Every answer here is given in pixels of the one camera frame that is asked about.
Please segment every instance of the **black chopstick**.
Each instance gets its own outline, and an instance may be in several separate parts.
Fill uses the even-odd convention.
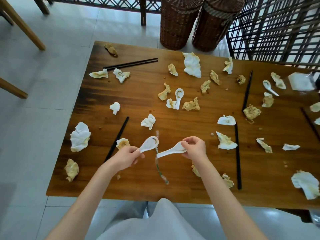
[[[113,144],[112,144],[112,146],[111,146],[111,148],[110,148],[110,150],[109,150],[109,152],[108,152],[108,155],[106,156],[106,159],[104,160],[104,162],[106,162],[108,159],[110,159],[113,151],[114,151],[115,148],[116,148],[117,141],[120,139],[120,137],[121,137],[121,135],[122,135],[122,132],[124,131],[124,129],[125,129],[126,125],[127,125],[127,122],[128,122],[128,120],[129,120],[129,118],[130,118],[130,117],[128,116],[128,117],[125,119],[125,121],[124,121],[124,123],[123,123],[123,125],[122,125],[122,127],[121,127],[121,129],[120,129],[120,131],[119,131],[119,133],[118,133],[118,135],[117,135],[117,137],[115,138],[115,140],[114,140],[114,142],[113,142]]]
[[[245,90],[244,101],[243,101],[243,106],[242,106],[242,112],[247,107],[247,102],[248,102],[248,97],[249,97],[249,92],[250,92],[250,86],[251,86],[251,81],[252,81],[252,73],[253,73],[253,71],[250,72],[248,85],[247,85],[247,88]]]
[[[147,60],[139,60],[139,61],[134,61],[134,62],[118,64],[118,65],[110,65],[110,66],[104,67],[104,69],[114,70],[116,68],[133,67],[133,66],[144,65],[144,64],[149,64],[149,63],[153,63],[153,62],[158,62],[158,57],[152,58],[152,59],[147,59]]]
[[[237,162],[237,185],[238,190],[242,189],[242,181],[241,181],[241,166],[240,166],[240,149],[239,149],[239,135],[238,135],[238,124],[234,125],[235,131],[235,142],[238,145],[235,148],[236,162]]]
[[[318,138],[318,140],[320,141],[320,136],[319,133],[315,127],[315,125],[313,124],[313,122],[310,120],[309,116],[307,115],[306,111],[304,110],[303,107],[300,107],[301,112],[303,113],[304,117],[306,118],[308,124],[310,125],[311,129],[313,130],[313,132],[315,133],[315,136]]]

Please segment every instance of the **basket lid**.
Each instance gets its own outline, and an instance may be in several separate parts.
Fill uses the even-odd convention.
[[[214,9],[223,12],[240,12],[245,4],[245,0],[206,0]]]
[[[203,0],[166,0],[177,10],[190,10],[200,7]]]

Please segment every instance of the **person's left hand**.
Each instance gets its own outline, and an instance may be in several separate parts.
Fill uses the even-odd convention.
[[[118,172],[120,170],[126,169],[138,162],[137,157],[144,158],[144,154],[138,150],[138,147],[132,145],[126,145],[121,148],[113,157],[111,157],[107,162],[115,167]]]

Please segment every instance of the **brown wooden tabletop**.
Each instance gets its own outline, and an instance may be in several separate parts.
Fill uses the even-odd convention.
[[[146,138],[160,133],[159,152],[173,147],[183,138],[194,135],[206,142],[210,161],[222,175],[226,173],[235,186],[231,191],[246,206],[274,208],[308,209],[320,208],[320,198],[307,200],[301,189],[294,188],[291,177],[296,170],[310,172],[320,180],[320,142],[301,112],[300,107],[308,107],[319,101],[316,92],[301,94],[293,91],[287,76],[293,72],[307,73],[300,68],[262,63],[256,61],[233,61],[233,72],[223,72],[223,57],[199,54],[202,78],[196,78],[183,72],[184,56],[182,52],[143,48],[137,46],[113,44],[119,57],[111,57],[104,49],[104,42],[96,41],[87,65],[79,94],[66,130],[61,150],[47,190],[48,196],[77,197],[93,174],[104,162],[109,149],[127,116],[130,120],[122,134],[131,145],[140,147]],[[109,78],[94,79],[89,73],[101,71],[109,65],[145,60],[158,57],[158,62],[134,67],[122,68],[130,71],[130,77],[122,84],[109,72]],[[178,77],[169,74],[168,65],[173,63]],[[202,95],[200,86],[209,80],[209,73],[214,70],[222,81],[218,86],[210,83],[208,94]],[[262,110],[260,116],[250,125],[245,121],[242,105],[251,70],[252,84],[248,105]],[[274,86],[270,73],[280,75],[287,86],[282,90]],[[247,80],[238,85],[236,78],[244,75]],[[269,80],[274,90],[280,94],[274,96],[272,107],[262,108],[262,81]],[[158,93],[170,85],[168,99],[175,100],[175,90],[185,92],[180,109],[166,107],[166,101],[158,98]],[[184,102],[198,97],[201,109],[186,111]],[[112,114],[109,106],[114,102],[121,105],[117,115]],[[151,113],[156,122],[150,131],[140,126],[141,121]],[[218,149],[219,140],[216,131],[226,134],[235,141],[234,126],[218,125],[222,115],[232,115],[238,123],[239,149],[242,169],[242,190],[237,189],[236,150]],[[89,145],[80,152],[70,150],[70,134],[80,122],[88,125],[91,132]],[[256,142],[256,138],[265,138],[273,153],[266,153]],[[297,151],[284,151],[284,143],[300,145]],[[155,166],[155,150],[145,153],[134,166],[119,172],[121,178],[114,177],[103,198],[158,201],[165,197],[172,202],[210,204],[210,199],[201,178],[191,170],[191,161],[179,154],[172,154],[159,159],[163,175],[169,185],[160,178]],[[71,158],[79,165],[79,174],[73,182],[66,180],[64,167]]]

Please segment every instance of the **tile floor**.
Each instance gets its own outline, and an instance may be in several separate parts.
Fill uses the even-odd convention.
[[[45,17],[33,0],[8,1],[47,50],[0,17],[0,77],[29,94],[22,100],[0,89],[0,240],[42,240],[75,201],[45,193],[94,41],[163,48],[160,16],[147,14],[141,27],[134,12],[55,3]],[[190,40],[183,51],[195,51]],[[228,57],[226,41],[210,54]],[[102,233],[117,204],[101,201],[86,239]],[[206,239],[225,239],[211,205],[178,206]],[[246,210],[270,240],[319,239],[320,229],[293,215]]]

